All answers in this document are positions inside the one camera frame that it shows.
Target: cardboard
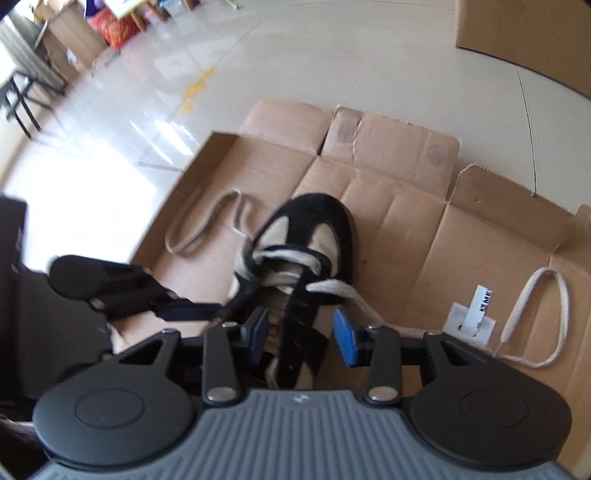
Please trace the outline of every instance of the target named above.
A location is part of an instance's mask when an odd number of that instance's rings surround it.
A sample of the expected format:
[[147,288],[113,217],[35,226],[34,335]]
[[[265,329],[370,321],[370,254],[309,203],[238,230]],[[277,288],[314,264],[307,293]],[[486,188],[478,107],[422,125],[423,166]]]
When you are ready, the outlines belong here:
[[[174,188],[133,259],[156,279],[194,301],[224,302],[239,246],[225,207],[200,248],[174,257],[164,232],[195,189],[202,190],[182,235],[195,230],[220,192],[248,197],[246,228],[254,235],[291,196],[326,192],[355,218],[359,256],[355,287],[392,324],[441,329],[452,304],[470,304],[477,285],[493,291],[486,315],[496,320],[490,348],[529,276],[550,265],[570,289],[570,333],[558,361],[522,369],[560,392],[573,412],[561,463],[579,475],[591,437],[590,209],[577,215],[482,167],[465,169],[446,200],[458,142],[401,121],[345,108],[334,113],[283,100],[263,100],[243,135],[213,133]],[[534,291],[506,352],[542,360],[556,345],[559,298],[551,280]],[[363,322],[363,317],[356,317]],[[128,343],[166,324],[151,314],[117,325]],[[203,327],[180,324],[184,335]],[[364,369],[347,369],[331,343],[319,388],[356,388]],[[416,368],[405,368],[404,394],[419,387]]]
[[591,98],[586,0],[456,0],[456,47],[509,60]]

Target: yellow stain on floor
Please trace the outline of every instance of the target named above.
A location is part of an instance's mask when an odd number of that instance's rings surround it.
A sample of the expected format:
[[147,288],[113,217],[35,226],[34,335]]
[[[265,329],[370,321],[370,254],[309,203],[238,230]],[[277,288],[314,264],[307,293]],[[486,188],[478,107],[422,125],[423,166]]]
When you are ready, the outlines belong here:
[[183,95],[184,102],[178,109],[179,115],[187,115],[193,111],[193,107],[195,106],[195,97],[199,92],[205,90],[205,87],[207,86],[205,80],[207,80],[214,73],[216,73],[215,69],[204,70],[201,73],[199,80],[187,87],[187,90],[185,90]]

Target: floor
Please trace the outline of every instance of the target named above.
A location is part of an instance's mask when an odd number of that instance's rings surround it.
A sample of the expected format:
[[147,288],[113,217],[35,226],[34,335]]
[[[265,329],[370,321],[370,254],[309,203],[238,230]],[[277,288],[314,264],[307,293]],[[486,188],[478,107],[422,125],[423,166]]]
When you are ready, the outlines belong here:
[[213,129],[280,96],[460,140],[478,163],[569,210],[591,203],[591,100],[454,47],[453,0],[207,0],[77,82],[5,193],[30,206],[25,262],[125,261]]

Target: curtain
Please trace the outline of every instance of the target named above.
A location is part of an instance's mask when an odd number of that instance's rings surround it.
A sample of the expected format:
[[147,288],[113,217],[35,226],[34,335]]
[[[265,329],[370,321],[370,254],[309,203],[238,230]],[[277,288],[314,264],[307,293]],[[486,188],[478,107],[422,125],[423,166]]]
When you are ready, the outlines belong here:
[[8,16],[0,22],[0,43],[4,45],[18,69],[24,70],[55,88],[59,89],[64,86],[65,81],[35,54]]

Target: shoelace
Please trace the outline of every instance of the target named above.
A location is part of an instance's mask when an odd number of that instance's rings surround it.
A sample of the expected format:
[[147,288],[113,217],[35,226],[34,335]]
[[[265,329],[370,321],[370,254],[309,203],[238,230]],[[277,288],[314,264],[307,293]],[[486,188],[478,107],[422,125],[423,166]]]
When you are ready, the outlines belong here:
[[[235,207],[232,219],[232,229],[242,238],[242,247],[236,253],[235,261],[235,271],[239,275],[250,280],[259,281],[260,285],[264,287],[277,287],[282,291],[285,291],[283,290],[284,288],[291,288],[298,282],[300,278],[300,275],[294,272],[273,272],[271,270],[267,271],[261,278],[257,278],[246,265],[245,258],[247,255],[252,255],[253,260],[259,265],[263,264],[267,259],[284,260],[292,264],[308,267],[315,274],[320,274],[320,261],[314,257],[314,255],[305,252],[291,249],[276,249],[273,251],[256,251],[252,253],[252,238],[241,227],[245,196],[238,189],[228,190],[220,194],[220,196],[217,197],[208,210],[202,225],[199,226],[193,233],[187,235],[183,240],[173,245],[171,240],[172,237],[178,235],[181,225],[186,220],[191,207],[195,202],[197,202],[201,196],[201,193],[202,191],[200,189],[196,190],[186,200],[185,204],[181,207],[176,217],[168,226],[164,237],[164,242],[166,249],[171,254],[181,255],[193,252],[205,239],[207,231],[209,230],[211,224],[215,221],[220,210],[227,202],[234,200]],[[545,275],[552,275],[558,285],[558,291],[560,293],[560,324],[556,349],[546,360],[540,362],[534,362],[522,356],[503,354],[502,350],[515,332],[527,302],[530,299],[531,293],[533,292],[539,280]],[[334,278],[308,283],[306,285],[306,290],[311,293],[328,293],[346,300],[350,300],[355,303],[365,315],[367,315],[372,323],[397,330],[403,337],[422,338],[427,331],[440,333],[440,330],[422,330],[417,328],[391,325],[387,323],[382,318],[382,316],[363,299],[363,297],[357,292],[357,290],[355,290],[355,288]],[[483,348],[480,345],[475,346],[486,351],[495,358],[514,362],[525,367],[542,368],[551,365],[560,355],[560,352],[564,347],[564,343],[566,342],[566,337],[569,330],[569,303],[569,291],[562,274],[550,267],[539,268],[531,275],[529,280],[525,283],[523,290],[519,294],[519,297],[515,302],[515,306],[513,307],[513,310],[501,332],[500,343],[496,349],[490,350],[488,348]]]

